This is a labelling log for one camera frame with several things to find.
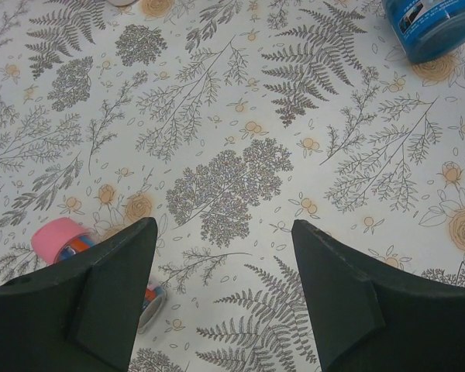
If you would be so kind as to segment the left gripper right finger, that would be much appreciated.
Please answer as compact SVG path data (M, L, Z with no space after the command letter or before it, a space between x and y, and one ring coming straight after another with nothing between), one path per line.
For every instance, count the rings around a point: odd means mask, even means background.
M305 220L294 253L324 371L465 371L465 288L409 274Z

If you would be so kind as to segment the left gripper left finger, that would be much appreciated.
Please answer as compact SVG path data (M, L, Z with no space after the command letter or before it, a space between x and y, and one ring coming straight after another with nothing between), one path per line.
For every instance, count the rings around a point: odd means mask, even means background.
M0 285L0 371L125 371L157 241L145 217Z

